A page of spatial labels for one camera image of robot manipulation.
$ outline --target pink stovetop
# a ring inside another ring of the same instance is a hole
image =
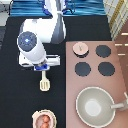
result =
[[[89,47],[89,54],[85,58],[78,58],[73,53],[73,45],[77,42],[66,43],[66,128],[91,128],[84,124],[76,112],[76,98],[81,90],[89,86],[97,86],[106,90],[119,103],[125,99],[126,91],[115,42],[112,41],[82,41]],[[98,45],[107,45],[111,48],[111,55],[106,58],[97,56],[95,50]],[[111,62],[115,67],[112,76],[102,76],[98,71],[101,62]],[[87,62],[91,72],[86,77],[80,77],[75,73],[75,65],[78,62]],[[128,128],[128,110],[116,112],[113,122],[106,128]]]

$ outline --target wire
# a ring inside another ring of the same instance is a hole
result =
[[[74,11],[72,11],[71,8],[65,8],[65,9],[63,9],[62,11],[70,10],[70,12],[71,12],[72,14],[74,14],[74,12],[75,12],[75,1],[74,1],[74,0],[71,0],[71,1],[72,1],[72,3],[73,3],[73,9],[74,9]]]

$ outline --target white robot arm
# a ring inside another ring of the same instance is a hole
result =
[[[34,66],[35,71],[49,70],[50,66],[60,65],[58,55],[46,55],[42,43],[61,43],[66,36],[59,0],[47,2],[51,19],[27,19],[20,28],[17,45],[20,50],[19,64],[23,67]]]

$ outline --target wooden spatula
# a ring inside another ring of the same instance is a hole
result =
[[[42,80],[40,81],[40,90],[48,91],[50,89],[50,81],[46,78],[46,71],[42,71]]]

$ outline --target patterned floor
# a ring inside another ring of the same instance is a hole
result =
[[[103,0],[74,0],[75,13],[67,11],[65,16],[71,15],[106,15]],[[68,0],[68,7],[74,9],[72,0]],[[14,0],[11,16],[47,16],[42,11],[42,2],[38,0]]]

